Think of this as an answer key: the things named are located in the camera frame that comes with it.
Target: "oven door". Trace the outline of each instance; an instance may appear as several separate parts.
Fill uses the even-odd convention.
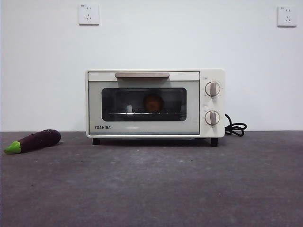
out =
[[[90,135],[198,135],[199,72],[89,72]]]

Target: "temperature knob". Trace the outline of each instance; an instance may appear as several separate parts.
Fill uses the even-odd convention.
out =
[[[205,92],[211,97],[216,96],[220,92],[220,85],[217,82],[210,82],[205,86]]]
[[[220,115],[216,111],[209,111],[205,114],[205,121],[209,125],[216,125],[220,120]]]

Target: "toshiba logo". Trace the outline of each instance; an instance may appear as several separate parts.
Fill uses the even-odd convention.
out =
[[[110,126],[95,126],[95,129],[110,129]]]

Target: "oven feet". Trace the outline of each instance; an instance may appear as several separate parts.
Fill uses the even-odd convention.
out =
[[[210,146],[217,147],[218,146],[218,138],[210,138]]]
[[[100,140],[98,138],[93,138],[93,145],[99,145]]]

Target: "green eggplant stem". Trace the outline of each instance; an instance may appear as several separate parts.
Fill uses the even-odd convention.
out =
[[[4,153],[7,155],[17,154],[21,152],[21,145],[19,141],[14,141],[11,145],[4,150]]]

